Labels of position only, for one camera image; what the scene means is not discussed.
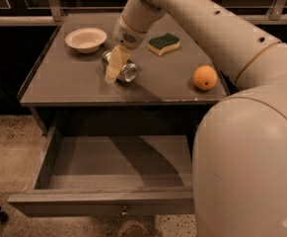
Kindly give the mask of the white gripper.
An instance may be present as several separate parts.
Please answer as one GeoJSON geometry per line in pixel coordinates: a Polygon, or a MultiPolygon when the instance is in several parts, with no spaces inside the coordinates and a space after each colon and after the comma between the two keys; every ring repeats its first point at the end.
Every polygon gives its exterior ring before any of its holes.
{"type": "Polygon", "coordinates": [[[129,49],[137,48],[146,36],[146,33],[132,30],[126,25],[122,17],[117,19],[113,29],[113,38],[119,45],[115,46],[110,53],[105,75],[107,83],[115,82],[130,57],[129,49]]]}

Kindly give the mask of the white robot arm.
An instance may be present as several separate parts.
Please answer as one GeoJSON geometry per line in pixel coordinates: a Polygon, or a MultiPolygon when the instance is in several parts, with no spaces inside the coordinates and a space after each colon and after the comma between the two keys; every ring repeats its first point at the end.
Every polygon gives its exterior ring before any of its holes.
{"type": "Polygon", "coordinates": [[[128,0],[113,36],[135,48],[163,13],[239,90],[195,135],[197,237],[287,237],[287,44],[210,0],[128,0]]]}

